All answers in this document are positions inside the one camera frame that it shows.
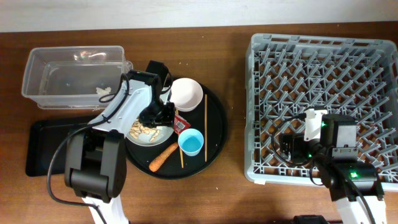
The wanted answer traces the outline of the red snack wrapper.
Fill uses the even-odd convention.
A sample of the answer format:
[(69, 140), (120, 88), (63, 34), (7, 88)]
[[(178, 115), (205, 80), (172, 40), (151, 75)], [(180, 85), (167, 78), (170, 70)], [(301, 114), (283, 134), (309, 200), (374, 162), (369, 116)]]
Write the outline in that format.
[(175, 133), (180, 134), (184, 130), (188, 129), (191, 124), (183, 119), (180, 115), (176, 114), (174, 117), (174, 126), (173, 130)]

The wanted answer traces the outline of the light blue cup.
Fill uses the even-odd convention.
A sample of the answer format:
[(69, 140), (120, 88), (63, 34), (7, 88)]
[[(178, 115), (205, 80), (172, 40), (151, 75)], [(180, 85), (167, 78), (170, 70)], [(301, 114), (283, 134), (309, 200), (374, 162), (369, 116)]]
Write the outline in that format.
[(196, 156), (201, 151), (205, 143), (203, 134), (193, 128), (182, 131), (178, 137), (180, 149), (188, 156)]

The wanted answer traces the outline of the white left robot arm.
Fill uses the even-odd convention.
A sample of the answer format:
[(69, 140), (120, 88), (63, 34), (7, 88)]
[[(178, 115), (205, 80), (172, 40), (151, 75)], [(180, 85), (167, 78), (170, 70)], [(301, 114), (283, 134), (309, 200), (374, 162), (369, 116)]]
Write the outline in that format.
[(95, 223), (129, 223), (121, 202), (126, 174), (126, 134), (135, 120), (149, 128), (171, 127), (175, 107), (170, 102), (170, 72), (123, 73), (116, 93), (102, 96), (108, 107), (87, 125), (71, 131), (55, 151), (66, 149), (65, 185), (81, 202), (56, 197), (47, 173), (47, 191), (58, 203), (88, 207)]

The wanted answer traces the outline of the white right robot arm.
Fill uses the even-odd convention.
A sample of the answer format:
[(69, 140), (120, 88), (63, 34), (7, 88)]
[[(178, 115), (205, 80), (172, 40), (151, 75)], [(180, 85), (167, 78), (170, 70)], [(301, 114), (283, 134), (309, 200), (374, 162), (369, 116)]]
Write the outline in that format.
[(283, 148), (298, 149), (301, 165), (317, 168), (343, 223), (386, 223), (384, 190), (376, 168), (358, 159), (357, 122), (348, 115), (305, 113), (294, 117), (314, 127), (314, 137), (283, 134)]

